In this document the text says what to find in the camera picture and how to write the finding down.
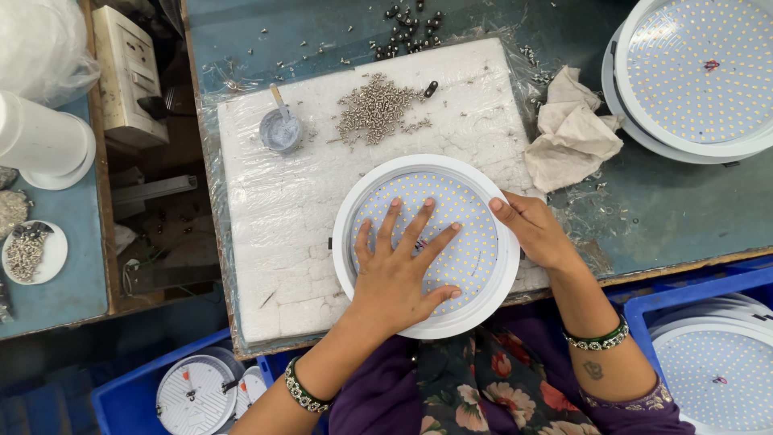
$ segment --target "green bangle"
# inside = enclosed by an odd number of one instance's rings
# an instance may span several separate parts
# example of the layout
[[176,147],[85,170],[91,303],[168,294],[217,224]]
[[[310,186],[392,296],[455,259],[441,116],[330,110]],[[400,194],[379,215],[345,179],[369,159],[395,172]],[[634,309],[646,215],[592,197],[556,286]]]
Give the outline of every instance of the green bangle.
[[618,314],[618,316],[620,316],[620,324],[618,327],[603,337],[575,337],[574,335],[569,334],[566,329],[564,329],[564,337],[567,339],[569,344],[576,348],[583,349],[584,351],[603,351],[605,349],[613,348],[614,346],[617,346],[623,342],[623,340],[628,336],[629,331],[628,322],[625,321],[625,317],[623,317],[622,314]]
[[308,393],[295,377],[295,362],[300,357],[292,358],[288,367],[284,370],[284,383],[288,386],[290,396],[298,402],[298,405],[313,413],[321,413],[330,409],[332,400],[320,400]]

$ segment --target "woman's right hand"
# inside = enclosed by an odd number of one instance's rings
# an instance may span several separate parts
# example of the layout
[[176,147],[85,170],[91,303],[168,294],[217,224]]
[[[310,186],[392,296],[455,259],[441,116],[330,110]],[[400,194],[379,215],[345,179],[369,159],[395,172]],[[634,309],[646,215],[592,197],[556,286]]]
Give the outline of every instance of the woman's right hand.
[[489,201],[494,216],[516,234],[526,256],[548,270],[561,270],[583,262],[561,225],[539,198],[521,197],[502,191]]

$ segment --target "tattoo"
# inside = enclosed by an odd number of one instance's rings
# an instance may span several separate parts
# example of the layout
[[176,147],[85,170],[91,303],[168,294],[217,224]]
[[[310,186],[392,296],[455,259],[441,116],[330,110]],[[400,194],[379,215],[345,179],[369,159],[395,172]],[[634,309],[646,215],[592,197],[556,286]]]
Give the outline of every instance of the tattoo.
[[585,371],[589,374],[591,379],[594,381],[597,381],[604,377],[604,373],[601,372],[601,364],[598,364],[593,361],[586,361],[585,364],[582,365],[585,367]]

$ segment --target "red marking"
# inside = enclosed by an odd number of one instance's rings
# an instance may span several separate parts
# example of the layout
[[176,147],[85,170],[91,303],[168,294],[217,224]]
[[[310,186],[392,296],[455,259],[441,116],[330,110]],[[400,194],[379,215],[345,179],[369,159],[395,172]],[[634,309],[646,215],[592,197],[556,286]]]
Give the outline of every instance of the red marking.
[[714,59],[709,60],[708,62],[706,62],[705,65],[703,65],[703,67],[709,70],[709,72],[716,70],[719,66],[720,66],[720,63],[715,61]]

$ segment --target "white plastic bag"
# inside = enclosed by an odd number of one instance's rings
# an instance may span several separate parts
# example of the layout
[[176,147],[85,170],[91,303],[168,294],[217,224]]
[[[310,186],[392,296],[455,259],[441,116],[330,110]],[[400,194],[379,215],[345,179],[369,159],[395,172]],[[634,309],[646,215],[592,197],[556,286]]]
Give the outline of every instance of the white plastic bag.
[[76,0],[0,0],[0,89],[55,108],[86,94],[99,63]]

